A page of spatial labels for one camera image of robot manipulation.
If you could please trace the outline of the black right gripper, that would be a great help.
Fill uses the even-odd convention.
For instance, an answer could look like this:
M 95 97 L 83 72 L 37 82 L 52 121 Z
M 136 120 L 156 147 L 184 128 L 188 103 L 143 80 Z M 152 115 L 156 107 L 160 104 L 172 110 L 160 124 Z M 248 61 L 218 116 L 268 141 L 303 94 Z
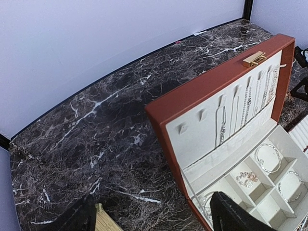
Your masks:
M 303 78 L 291 91 L 292 97 L 308 102 L 308 78 Z

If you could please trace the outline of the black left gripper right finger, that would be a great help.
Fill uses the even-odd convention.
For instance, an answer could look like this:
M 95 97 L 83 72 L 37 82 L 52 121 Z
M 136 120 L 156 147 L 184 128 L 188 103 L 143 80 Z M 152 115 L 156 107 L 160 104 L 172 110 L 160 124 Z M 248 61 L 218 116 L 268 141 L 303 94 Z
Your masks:
M 214 231 L 275 231 L 259 221 L 224 192 L 214 192 L 210 201 Z

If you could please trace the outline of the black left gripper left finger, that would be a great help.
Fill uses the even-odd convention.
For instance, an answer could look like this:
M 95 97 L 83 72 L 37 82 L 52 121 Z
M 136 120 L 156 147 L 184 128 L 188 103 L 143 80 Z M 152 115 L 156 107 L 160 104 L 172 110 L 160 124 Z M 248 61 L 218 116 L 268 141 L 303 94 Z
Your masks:
M 96 207 L 94 197 L 85 195 L 72 207 L 63 212 L 55 221 L 43 226 L 41 231 L 94 231 Z

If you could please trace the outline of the brown jewelry display tray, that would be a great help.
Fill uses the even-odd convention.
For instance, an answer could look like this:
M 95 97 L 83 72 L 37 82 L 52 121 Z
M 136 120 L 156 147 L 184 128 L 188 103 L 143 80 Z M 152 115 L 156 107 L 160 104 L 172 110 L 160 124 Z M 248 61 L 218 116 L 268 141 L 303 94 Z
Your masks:
M 307 155 L 308 154 L 308 116 L 301 119 L 288 134 L 298 145 L 298 147 Z

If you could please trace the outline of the red wooden jewelry box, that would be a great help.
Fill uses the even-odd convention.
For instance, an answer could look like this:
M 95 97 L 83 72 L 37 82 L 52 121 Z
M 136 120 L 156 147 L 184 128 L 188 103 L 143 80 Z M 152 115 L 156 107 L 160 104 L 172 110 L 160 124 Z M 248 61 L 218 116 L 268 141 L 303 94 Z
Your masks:
M 308 158 L 278 123 L 294 49 L 293 37 L 277 34 L 145 108 L 179 189 L 207 231 L 214 192 L 276 231 L 296 230 L 308 214 Z M 263 143 L 279 151 L 275 173 L 256 162 Z M 288 171 L 304 182 L 290 203 L 278 191 Z

